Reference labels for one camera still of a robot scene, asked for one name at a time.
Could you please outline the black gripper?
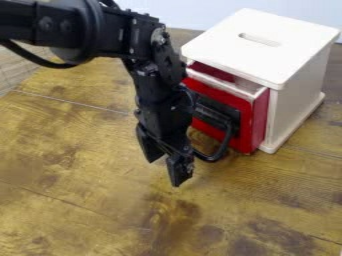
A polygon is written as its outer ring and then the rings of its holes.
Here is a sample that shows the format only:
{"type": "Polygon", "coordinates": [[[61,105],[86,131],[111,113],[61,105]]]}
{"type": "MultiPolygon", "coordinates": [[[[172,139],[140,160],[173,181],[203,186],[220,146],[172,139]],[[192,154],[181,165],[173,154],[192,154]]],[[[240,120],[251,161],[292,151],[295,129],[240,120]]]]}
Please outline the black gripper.
{"type": "Polygon", "coordinates": [[[193,100],[181,81],[165,81],[157,72],[131,73],[137,118],[136,137],[149,163],[164,154],[171,185],[179,187],[193,173],[193,157],[185,132],[192,120],[193,100]]]}

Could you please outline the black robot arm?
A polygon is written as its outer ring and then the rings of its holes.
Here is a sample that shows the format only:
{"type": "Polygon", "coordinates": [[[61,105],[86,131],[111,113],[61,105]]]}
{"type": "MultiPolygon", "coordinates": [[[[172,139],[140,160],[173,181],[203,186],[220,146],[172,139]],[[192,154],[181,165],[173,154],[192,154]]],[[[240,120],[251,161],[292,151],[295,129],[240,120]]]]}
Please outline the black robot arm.
{"type": "Polygon", "coordinates": [[[192,177],[187,137],[193,98],[185,64],[159,19],[113,0],[0,0],[0,45],[40,66],[68,69],[121,60],[136,90],[136,137],[149,162],[165,159],[171,184],[192,177]]]}

